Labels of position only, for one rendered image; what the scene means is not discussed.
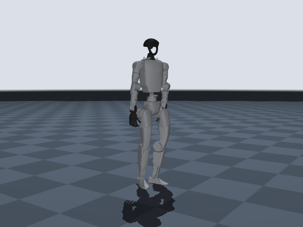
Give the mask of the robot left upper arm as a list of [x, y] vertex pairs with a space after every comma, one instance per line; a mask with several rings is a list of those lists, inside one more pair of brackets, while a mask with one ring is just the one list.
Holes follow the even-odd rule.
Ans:
[[167, 82], [168, 69], [169, 69], [169, 65], [167, 63], [163, 62], [163, 83], [162, 83], [163, 90], [168, 90], [170, 88], [170, 84]]

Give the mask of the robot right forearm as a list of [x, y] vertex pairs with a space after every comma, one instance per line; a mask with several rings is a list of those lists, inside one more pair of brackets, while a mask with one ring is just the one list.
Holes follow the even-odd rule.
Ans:
[[134, 82], [131, 84], [130, 95], [131, 95], [130, 110], [134, 111], [134, 107], [137, 106], [137, 104], [138, 104], [138, 101], [137, 101], [138, 92], [135, 91], [135, 83]]

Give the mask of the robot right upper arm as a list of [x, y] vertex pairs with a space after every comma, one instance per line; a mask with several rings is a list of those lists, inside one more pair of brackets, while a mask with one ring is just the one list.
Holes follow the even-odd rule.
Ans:
[[143, 68], [144, 61], [135, 61], [132, 65], [133, 73], [132, 73], [132, 83], [135, 83], [135, 90], [140, 90], [141, 85], [138, 83], [140, 77], [140, 71]]

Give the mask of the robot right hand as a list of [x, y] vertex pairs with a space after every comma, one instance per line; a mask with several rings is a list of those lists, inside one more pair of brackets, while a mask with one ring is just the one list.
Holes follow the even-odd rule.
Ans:
[[137, 114], [136, 114], [137, 106], [134, 107], [134, 111], [130, 110], [130, 112], [131, 112], [131, 114], [129, 115], [129, 124], [134, 127], [139, 127], [136, 120], [138, 120], [139, 123], [141, 123], [141, 121], [138, 119]]

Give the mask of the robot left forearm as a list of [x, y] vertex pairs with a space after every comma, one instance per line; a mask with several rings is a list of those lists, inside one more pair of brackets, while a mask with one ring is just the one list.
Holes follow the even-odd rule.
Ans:
[[168, 102], [167, 98], [168, 98], [169, 89], [168, 90], [162, 90], [161, 93], [162, 93], [161, 107], [165, 108], [166, 104]]

